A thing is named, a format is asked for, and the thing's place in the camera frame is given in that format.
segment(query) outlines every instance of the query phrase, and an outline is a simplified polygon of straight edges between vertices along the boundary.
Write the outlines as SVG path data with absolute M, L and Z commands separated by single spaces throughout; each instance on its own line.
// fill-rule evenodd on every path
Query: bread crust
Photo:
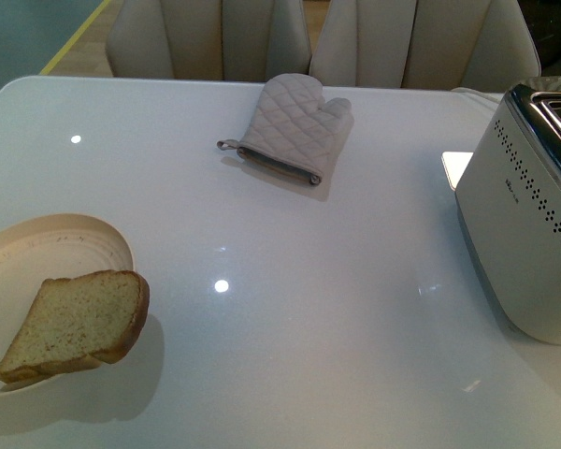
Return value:
M 77 279 L 95 276 L 100 273 L 114 272 L 113 270 L 96 271 L 94 273 L 86 274 Z M 20 382 L 30 380 L 35 377 L 53 376 L 55 374 L 62 374 L 68 372 L 82 371 L 86 369 L 98 368 L 102 362 L 109 364 L 116 363 L 125 357 L 131 348 L 135 345 L 141 329 L 145 325 L 148 317 L 148 308 L 150 306 L 150 287 L 147 281 L 138 273 L 134 271 L 120 271 L 120 273 L 131 274 L 136 277 L 138 281 L 138 298 L 137 306 L 129 321 L 127 328 L 123 331 L 118 341 L 108 348 L 101 348 L 92 351 L 81 357 L 71 358 L 68 360 L 58 360 L 35 365 L 23 365 L 11 370 L 2 370 L 2 362 L 0 363 L 0 381 L 10 384 L 13 382 Z M 71 279 L 61 278 L 56 280 L 46 280 L 45 282 L 69 282 Z M 27 316 L 33 313 L 36 302 L 32 304 Z M 15 344 L 19 334 L 14 338 L 11 345 Z

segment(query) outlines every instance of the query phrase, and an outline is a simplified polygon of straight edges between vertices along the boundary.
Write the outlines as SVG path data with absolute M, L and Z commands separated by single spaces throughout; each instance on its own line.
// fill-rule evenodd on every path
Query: wooden floor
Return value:
M 48 75 L 111 77 L 105 53 L 106 37 L 116 16 L 121 9 L 122 0 L 110 0 L 102 11 L 93 19 L 70 49 L 58 59 Z M 309 39 L 312 48 L 318 42 L 322 29 L 328 1 L 304 0 Z

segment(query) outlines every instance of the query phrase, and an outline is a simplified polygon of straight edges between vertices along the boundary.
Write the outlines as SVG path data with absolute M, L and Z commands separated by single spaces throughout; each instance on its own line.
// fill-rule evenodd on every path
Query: table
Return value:
M 99 217 L 151 286 L 120 363 L 0 397 L 0 448 L 561 447 L 561 347 L 484 295 L 440 160 L 472 152 L 496 105 L 325 88 L 355 124 L 311 187 L 217 149 L 261 87 L 30 77 L 0 92 L 0 230 Z

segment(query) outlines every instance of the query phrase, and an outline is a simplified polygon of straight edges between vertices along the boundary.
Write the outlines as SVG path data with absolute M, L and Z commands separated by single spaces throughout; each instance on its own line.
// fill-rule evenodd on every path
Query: beige plate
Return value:
M 48 215 L 0 232 L 0 360 L 45 279 L 102 269 L 134 269 L 134 262 L 121 233 L 96 218 Z M 16 385 L 16 391 L 39 384 Z M 0 382 L 0 395 L 14 392 Z

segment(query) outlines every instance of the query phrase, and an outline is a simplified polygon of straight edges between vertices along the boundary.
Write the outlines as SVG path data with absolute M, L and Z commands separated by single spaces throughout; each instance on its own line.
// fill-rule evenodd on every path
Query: toaster logo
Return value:
M 513 196 L 513 200 L 515 201 L 515 203 L 519 203 L 520 200 L 518 199 L 515 192 L 513 192 L 513 186 L 511 185 L 511 181 L 505 180 L 505 183 L 507 184 L 507 189 L 511 192 L 511 196 Z

